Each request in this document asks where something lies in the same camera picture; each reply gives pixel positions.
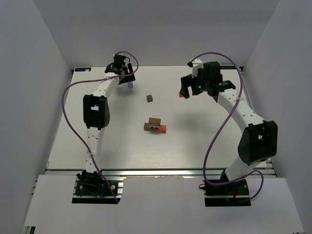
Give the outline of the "red rectangular block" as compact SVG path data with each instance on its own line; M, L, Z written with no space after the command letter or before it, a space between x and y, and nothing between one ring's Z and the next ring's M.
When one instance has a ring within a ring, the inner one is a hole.
M158 132L158 133L166 133L167 131L167 126L166 125L160 125L159 128L155 128L155 131Z

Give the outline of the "green notched block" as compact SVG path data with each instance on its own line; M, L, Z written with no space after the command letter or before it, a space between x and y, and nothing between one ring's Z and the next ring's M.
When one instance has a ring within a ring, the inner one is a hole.
M160 129L161 125L158 123L149 123L149 128L151 129Z

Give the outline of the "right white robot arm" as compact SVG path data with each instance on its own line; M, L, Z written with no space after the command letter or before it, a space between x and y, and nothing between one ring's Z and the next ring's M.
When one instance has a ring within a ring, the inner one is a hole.
M237 150L238 157L226 168L220 181L239 181L261 162L277 153L278 126L271 120L259 116L241 98L241 90L224 80L221 66L217 61L203 63L196 59L189 62L191 74L181 78L180 95L189 98L207 93L222 106L242 132Z

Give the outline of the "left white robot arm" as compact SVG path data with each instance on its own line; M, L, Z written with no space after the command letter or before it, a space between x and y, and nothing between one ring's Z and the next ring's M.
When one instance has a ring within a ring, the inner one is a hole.
M83 97L83 121L87 130L87 151L84 170L96 173L100 168L97 159L102 148L102 139L105 128L110 122L108 99L118 85L132 83L136 80L133 67L127 56L117 53L114 61L104 71L104 80L90 94Z

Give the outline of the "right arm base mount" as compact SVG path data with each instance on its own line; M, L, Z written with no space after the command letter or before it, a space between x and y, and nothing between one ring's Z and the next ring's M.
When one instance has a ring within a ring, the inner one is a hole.
M206 207L251 206L249 189L245 179L222 186L213 186L203 182L199 185L199 189L204 191Z

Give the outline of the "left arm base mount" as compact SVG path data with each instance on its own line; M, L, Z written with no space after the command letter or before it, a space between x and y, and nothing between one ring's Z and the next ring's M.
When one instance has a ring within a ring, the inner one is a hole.
M121 199L120 181L105 180L98 172L83 170L76 175L73 204L118 204Z

